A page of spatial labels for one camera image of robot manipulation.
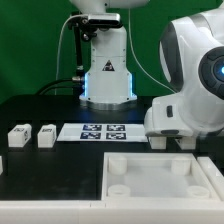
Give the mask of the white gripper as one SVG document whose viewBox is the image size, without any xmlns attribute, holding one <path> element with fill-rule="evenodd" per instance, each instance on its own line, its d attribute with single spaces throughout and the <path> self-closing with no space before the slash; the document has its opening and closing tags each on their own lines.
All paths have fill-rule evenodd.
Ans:
<svg viewBox="0 0 224 224">
<path fill-rule="evenodd" d="M 193 135 L 193 130 L 181 119 L 177 96 L 163 96 L 154 98 L 152 106 L 147 110 L 144 118 L 146 136 L 187 136 Z"/>
</svg>

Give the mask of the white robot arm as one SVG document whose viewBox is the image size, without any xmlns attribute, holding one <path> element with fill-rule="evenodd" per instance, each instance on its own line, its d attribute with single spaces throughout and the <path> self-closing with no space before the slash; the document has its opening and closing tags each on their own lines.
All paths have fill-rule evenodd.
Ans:
<svg viewBox="0 0 224 224">
<path fill-rule="evenodd" d="M 127 33 L 118 14 L 149 0 L 70 0 L 80 11 L 83 38 L 91 42 L 91 67 L 81 103 L 116 110 L 133 102 L 126 68 Z M 224 3 L 171 21 L 159 41 L 160 63 L 171 95 L 157 97 L 144 118 L 147 136 L 206 136 L 224 129 Z"/>
</svg>

